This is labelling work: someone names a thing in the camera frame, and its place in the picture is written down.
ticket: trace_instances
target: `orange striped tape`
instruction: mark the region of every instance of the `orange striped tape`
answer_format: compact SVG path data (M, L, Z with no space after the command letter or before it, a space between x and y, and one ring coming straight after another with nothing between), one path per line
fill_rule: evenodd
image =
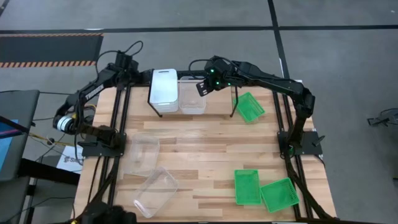
M94 61L65 61L65 62L0 62L0 68L33 68L33 67L71 67L92 66Z
M0 37L76 37L76 36L104 36L103 33L84 33L84 34L2 34Z

